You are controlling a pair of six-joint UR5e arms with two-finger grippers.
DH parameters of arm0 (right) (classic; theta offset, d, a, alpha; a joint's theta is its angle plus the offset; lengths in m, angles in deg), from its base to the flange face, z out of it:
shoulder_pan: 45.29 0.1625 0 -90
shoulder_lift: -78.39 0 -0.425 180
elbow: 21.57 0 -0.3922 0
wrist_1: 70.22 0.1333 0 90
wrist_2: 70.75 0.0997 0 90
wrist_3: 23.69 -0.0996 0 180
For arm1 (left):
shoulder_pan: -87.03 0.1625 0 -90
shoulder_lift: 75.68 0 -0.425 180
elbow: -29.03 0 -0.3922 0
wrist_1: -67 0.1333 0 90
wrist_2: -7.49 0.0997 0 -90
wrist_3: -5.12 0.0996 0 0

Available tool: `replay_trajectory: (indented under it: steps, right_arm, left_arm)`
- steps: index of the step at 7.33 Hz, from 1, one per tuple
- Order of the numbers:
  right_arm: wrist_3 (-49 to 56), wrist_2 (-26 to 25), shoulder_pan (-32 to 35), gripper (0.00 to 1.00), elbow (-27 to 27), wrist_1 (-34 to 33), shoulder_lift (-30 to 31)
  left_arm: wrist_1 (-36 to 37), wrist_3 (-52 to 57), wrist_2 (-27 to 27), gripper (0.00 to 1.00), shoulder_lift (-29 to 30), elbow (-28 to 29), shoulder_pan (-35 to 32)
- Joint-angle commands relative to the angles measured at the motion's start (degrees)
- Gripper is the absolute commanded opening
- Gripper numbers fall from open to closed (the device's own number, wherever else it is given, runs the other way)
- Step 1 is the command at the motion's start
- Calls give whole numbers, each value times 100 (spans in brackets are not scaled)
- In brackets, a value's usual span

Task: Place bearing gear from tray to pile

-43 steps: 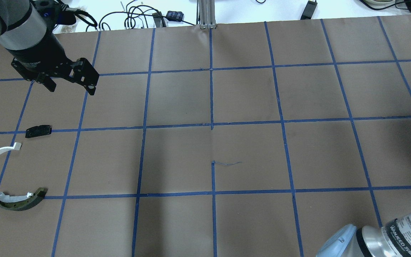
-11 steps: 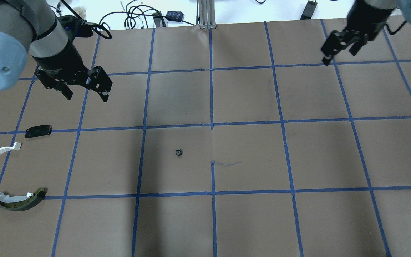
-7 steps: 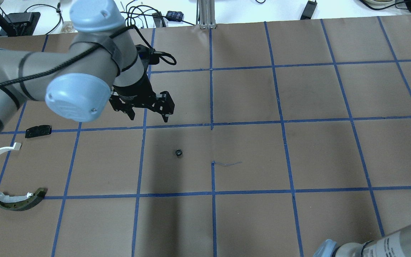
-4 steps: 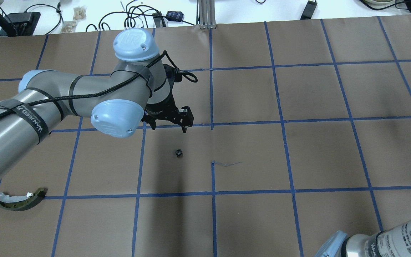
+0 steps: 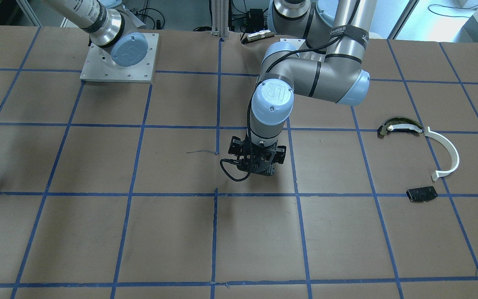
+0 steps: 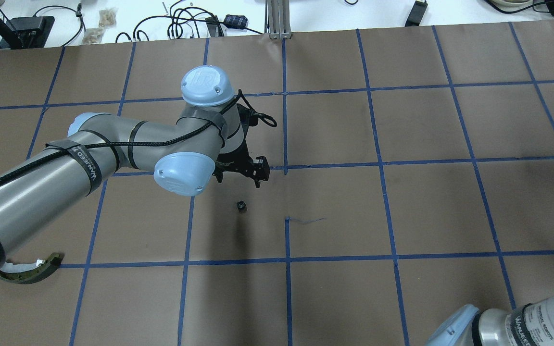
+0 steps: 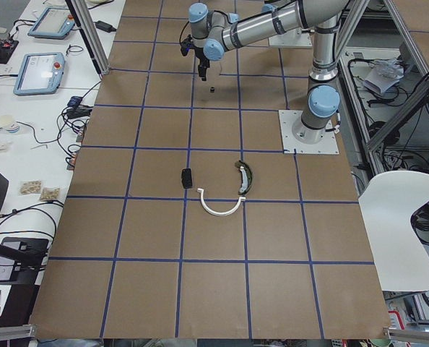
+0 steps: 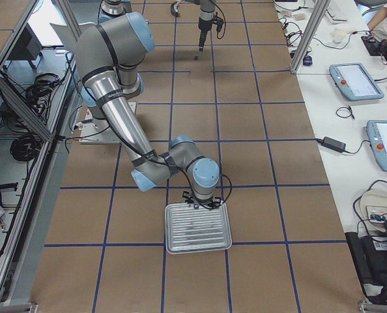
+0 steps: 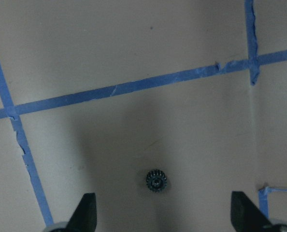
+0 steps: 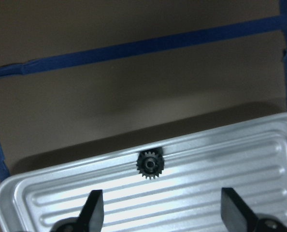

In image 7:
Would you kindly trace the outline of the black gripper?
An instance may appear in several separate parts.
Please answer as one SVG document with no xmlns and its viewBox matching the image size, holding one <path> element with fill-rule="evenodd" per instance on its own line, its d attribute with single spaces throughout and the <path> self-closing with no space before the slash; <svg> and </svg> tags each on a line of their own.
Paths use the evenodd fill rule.
<svg viewBox="0 0 429 347">
<path fill-rule="evenodd" d="M 207 77 L 207 70 L 210 68 L 209 59 L 205 56 L 203 48 L 196 47 L 194 50 L 196 58 L 199 60 L 199 77 L 201 80 L 205 80 L 205 78 Z"/>
</svg>

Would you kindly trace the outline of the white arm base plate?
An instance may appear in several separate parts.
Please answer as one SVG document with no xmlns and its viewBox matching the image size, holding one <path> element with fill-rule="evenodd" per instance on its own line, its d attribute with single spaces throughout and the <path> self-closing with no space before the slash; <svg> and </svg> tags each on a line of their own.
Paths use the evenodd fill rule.
<svg viewBox="0 0 429 347">
<path fill-rule="evenodd" d="M 302 123 L 301 110 L 279 110 L 279 126 L 284 154 L 339 155 L 331 120 L 324 129 L 309 129 Z"/>
</svg>

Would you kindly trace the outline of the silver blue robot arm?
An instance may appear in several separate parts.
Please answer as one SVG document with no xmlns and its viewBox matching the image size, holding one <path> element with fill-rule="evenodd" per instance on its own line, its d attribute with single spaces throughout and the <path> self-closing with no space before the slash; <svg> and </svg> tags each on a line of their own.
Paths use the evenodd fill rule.
<svg viewBox="0 0 429 347">
<path fill-rule="evenodd" d="M 196 5 L 186 23 L 188 35 L 179 38 L 181 53 L 193 52 L 199 62 L 195 82 L 196 108 L 210 111 L 237 112 L 241 132 L 240 147 L 244 150 L 279 150 L 281 144 L 280 109 L 303 110 L 307 106 L 306 85 L 322 60 L 318 50 L 325 43 L 333 44 L 334 34 L 326 34 L 324 26 L 305 28 L 310 36 L 306 47 L 280 45 L 278 35 L 249 41 L 243 47 L 228 51 L 218 61 L 210 61 L 203 52 L 209 33 L 230 29 L 234 24 L 228 11 L 240 16 L 240 25 L 249 17 L 271 17 L 262 13 L 261 5 L 298 12 L 299 1 L 203 1 Z"/>
</svg>

